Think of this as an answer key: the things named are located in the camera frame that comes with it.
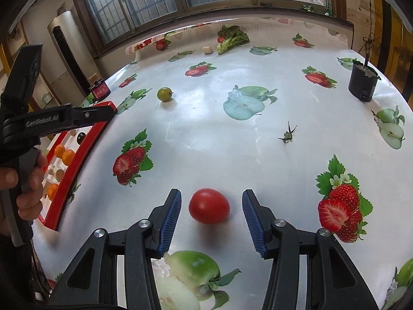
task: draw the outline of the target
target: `tomato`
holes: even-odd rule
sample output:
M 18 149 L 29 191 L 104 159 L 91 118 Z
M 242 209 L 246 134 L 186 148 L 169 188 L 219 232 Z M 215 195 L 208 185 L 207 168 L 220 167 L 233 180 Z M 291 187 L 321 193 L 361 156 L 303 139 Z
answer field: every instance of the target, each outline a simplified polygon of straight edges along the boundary
M 220 223 L 228 218 L 230 204 L 217 190 L 204 188 L 192 196 L 189 213 L 200 223 Z

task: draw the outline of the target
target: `orange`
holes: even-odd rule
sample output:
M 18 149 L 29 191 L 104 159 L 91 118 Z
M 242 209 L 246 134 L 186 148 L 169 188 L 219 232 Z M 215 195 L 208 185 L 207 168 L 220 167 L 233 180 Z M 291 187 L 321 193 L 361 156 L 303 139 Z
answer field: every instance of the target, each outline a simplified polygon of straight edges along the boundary
M 56 148 L 54 149 L 54 155 L 57 158 L 61 158 L 61 156 L 63 155 L 63 153 L 65 152 L 66 148 L 64 145 L 57 145 Z
M 61 160 L 63 161 L 64 165 L 69 166 L 71 162 L 73 161 L 74 156 L 75 156 L 75 152 L 72 149 L 67 149 L 61 156 Z
M 56 183 L 52 183 L 49 185 L 49 188 L 47 189 L 47 196 L 49 197 L 50 201 L 53 201 L 54 195 L 56 194 L 58 187 L 59 185 Z

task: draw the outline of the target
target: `table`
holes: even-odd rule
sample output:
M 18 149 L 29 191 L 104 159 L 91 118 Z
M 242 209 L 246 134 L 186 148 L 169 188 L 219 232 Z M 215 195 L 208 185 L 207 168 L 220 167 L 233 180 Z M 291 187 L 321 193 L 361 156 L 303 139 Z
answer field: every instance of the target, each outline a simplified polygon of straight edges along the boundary
M 218 55 L 216 33 L 223 24 L 238 25 L 250 43 Z M 204 55 L 203 46 L 213 47 L 214 53 Z M 34 244 L 46 276 L 54 280 L 63 272 L 95 229 L 127 229 L 161 205 L 171 188 L 178 188 L 182 209 L 169 254 L 201 252 L 216 262 L 221 274 L 240 269 L 230 284 L 219 288 L 229 296 L 222 309 L 260 309 L 272 262 L 254 250 L 242 192 L 253 189 L 277 218 L 315 232 L 321 227 L 319 202 L 333 184 L 343 183 L 338 176 L 327 188 L 326 177 L 321 177 L 319 194 L 316 178 L 330 171 L 352 174 L 342 180 L 359 184 L 367 234 L 361 234 L 364 240 L 341 243 L 381 307 L 395 267 L 400 270 L 413 257 L 407 171 L 413 114 L 389 80 L 379 73 L 382 80 L 373 100 L 359 101 L 348 91 L 351 63 L 342 59 L 363 57 L 348 49 L 346 37 L 290 18 L 207 24 L 144 46 L 141 57 L 107 80 L 112 92 L 105 101 L 112 101 L 119 112 L 79 173 L 81 186 L 65 208 L 59 231 L 34 223 Z M 162 87 L 173 90 L 172 101 L 156 98 Z M 284 137 L 288 122 L 297 129 L 293 141 L 283 143 L 278 138 Z M 141 164 L 141 177 L 121 185 L 113 176 L 116 158 L 132 143 L 149 147 L 146 141 L 152 162 Z M 334 155 L 345 171 L 338 162 L 328 167 Z M 208 187 L 230 202 L 230 217 L 221 224 L 203 225 L 189 215 L 193 193 Z M 188 263 L 201 256 L 190 253 L 180 260 Z M 300 264 L 297 308 L 304 309 L 305 258 Z M 214 306 L 214 297 L 199 302 L 188 287 L 168 276 L 174 270 L 168 260 L 154 265 L 158 288 L 167 281 L 176 291 L 170 296 L 181 304 L 163 305 L 165 309 Z M 118 274 L 121 281 L 121 265 Z M 124 305 L 121 282 L 118 289 L 119 304 Z

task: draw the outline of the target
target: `metal bolt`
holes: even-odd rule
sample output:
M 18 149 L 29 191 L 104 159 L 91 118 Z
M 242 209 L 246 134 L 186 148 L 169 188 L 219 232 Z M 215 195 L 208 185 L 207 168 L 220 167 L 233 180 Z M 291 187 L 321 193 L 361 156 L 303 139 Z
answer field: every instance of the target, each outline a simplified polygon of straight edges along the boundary
M 105 235 L 105 230 L 104 229 L 97 229 L 96 231 L 94 231 L 93 235 L 96 238 L 101 238 Z
M 274 220 L 274 225 L 278 227 L 284 227 L 287 224 L 287 222 L 284 219 L 276 219 Z
M 146 228 L 151 224 L 151 222 L 148 219 L 142 219 L 141 221 L 139 221 L 138 225 L 141 228 Z
M 331 234 L 331 232 L 329 231 L 329 230 L 327 230 L 327 229 L 320 229 L 320 235 L 321 236 L 325 236 L 326 238 L 328 237 L 328 236 L 330 236 L 330 234 Z

